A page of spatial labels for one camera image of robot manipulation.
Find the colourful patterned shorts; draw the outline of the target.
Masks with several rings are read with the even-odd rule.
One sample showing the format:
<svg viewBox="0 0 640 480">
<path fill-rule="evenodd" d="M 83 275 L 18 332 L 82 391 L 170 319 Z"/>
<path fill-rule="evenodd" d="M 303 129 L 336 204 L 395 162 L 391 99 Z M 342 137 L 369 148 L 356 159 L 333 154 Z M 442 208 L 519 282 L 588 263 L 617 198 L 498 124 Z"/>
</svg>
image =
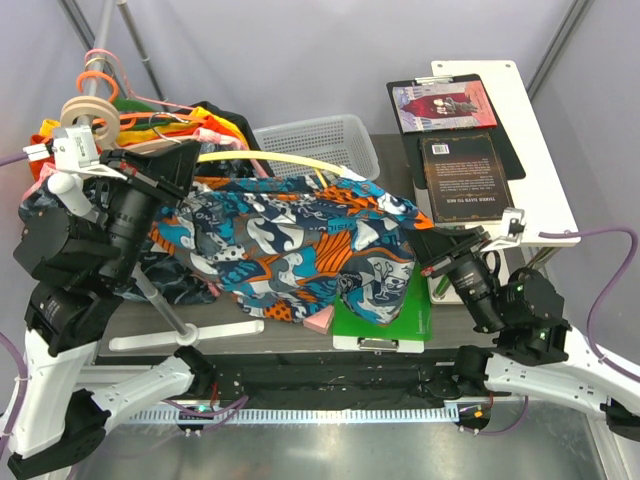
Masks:
<svg viewBox="0 0 640 480">
<path fill-rule="evenodd" d="M 291 178 L 197 177 L 163 208 L 155 243 L 247 314 L 299 323 L 341 300 L 389 324 L 416 257 L 408 234 L 434 224 L 410 201 L 353 173 Z"/>
</svg>

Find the yellow clothes hanger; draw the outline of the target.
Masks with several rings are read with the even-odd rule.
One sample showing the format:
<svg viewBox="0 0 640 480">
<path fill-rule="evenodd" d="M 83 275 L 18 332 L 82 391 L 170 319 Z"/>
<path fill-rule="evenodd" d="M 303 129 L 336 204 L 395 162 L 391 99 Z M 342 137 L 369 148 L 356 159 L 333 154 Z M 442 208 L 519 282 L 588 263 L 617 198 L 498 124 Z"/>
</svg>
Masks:
<svg viewBox="0 0 640 480">
<path fill-rule="evenodd" d="M 266 151 L 254 151 L 254 150 L 237 150 L 237 151 L 224 151 L 224 152 L 212 152 L 204 153 L 198 157 L 198 163 L 213 163 L 227 160 L 264 160 L 274 161 L 281 163 L 288 163 L 293 165 L 301 165 L 312 170 L 327 171 L 337 176 L 343 176 L 347 172 L 347 168 L 344 166 L 338 166 L 331 163 L 327 163 L 321 160 L 312 159 L 309 157 L 266 152 Z"/>
</svg>

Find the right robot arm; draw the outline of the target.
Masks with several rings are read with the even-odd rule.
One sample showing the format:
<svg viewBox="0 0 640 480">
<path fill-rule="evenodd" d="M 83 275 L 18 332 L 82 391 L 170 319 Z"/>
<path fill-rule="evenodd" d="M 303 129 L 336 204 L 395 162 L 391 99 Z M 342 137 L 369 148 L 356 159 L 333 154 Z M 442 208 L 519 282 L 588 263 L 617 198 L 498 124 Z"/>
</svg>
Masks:
<svg viewBox="0 0 640 480">
<path fill-rule="evenodd" d="M 564 317 L 564 299 L 533 268 L 500 284 L 485 261 L 489 235 L 469 230 L 409 230 L 427 278 L 446 277 L 491 349 L 462 346 L 451 380 L 457 391 L 508 393 L 559 404 L 605 421 L 611 432 L 639 438 L 639 367 L 600 347 Z"/>
</svg>

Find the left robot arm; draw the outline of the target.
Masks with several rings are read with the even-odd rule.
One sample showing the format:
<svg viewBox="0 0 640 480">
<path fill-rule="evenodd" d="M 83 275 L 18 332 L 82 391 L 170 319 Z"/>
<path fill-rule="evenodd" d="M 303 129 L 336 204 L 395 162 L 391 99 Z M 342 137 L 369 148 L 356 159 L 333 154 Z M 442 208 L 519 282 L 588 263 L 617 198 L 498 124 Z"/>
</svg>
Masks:
<svg viewBox="0 0 640 480">
<path fill-rule="evenodd" d="M 143 281 L 137 271 L 143 243 L 160 209 L 187 196 L 199 151 L 194 141 L 148 155 L 111 150 L 86 169 L 58 167 L 48 178 L 60 204 L 27 221 L 14 251 L 36 283 L 1 437 L 15 478 L 61 478 L 136 413 L 211 391 L 214 367 L 191 346 L 106 389 L 77 384 L 121 305 L 118 290 Z"/>
</svg>

